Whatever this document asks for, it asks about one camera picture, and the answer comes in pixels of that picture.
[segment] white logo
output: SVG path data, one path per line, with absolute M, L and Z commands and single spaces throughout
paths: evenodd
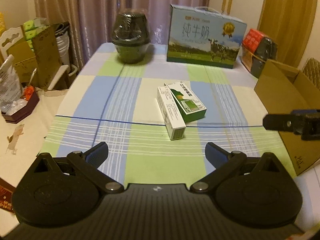
M 156 192 L 159 192 L 161 189 L 162 189 L 162 188 L 159 187 L 159 186 L 156 186 L 156 187 L 153 188 L 153 190 L 156 191 Z

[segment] black plastic lid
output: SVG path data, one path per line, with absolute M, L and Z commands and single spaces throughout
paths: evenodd
M 148 44 L 150 36 L 145 14 L 139 10 L 126 9 L 117 15 L 112 33 L 112 43 L 135 47 Z

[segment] plastic bag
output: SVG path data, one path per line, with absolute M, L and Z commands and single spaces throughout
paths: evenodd
M 14 57 L 9 55 L 0 67 L 0 109 L 6 113 L 13 101 L 17 101 L 22 95 L 22 86 L 19 77 L 12 66 Z
M 15 112 L 19 111 L 21 108 L 27 105 L 28 101 L 25 99 L 18 99 L 17 101 L 13 101 L 11 107 L 6 112 L 7 115 L 13 115 Z

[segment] shiny purple curtain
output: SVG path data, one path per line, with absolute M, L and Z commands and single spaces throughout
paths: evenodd
M 50 23 L 71 23 L 74 63 L 80 68 L 104 42 L 110 41 L 116 15 L 123 8 L 143 8 L 151 31 L 151 42 L 168 40 L 170 4 L 207 6 L 209 0 L 35 0 L 37 17 Z

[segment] blue milk box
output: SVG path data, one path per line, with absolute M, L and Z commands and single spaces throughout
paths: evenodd
M 246 23 L 208 8 L 171 7 L 167 61 L 233 68 Z

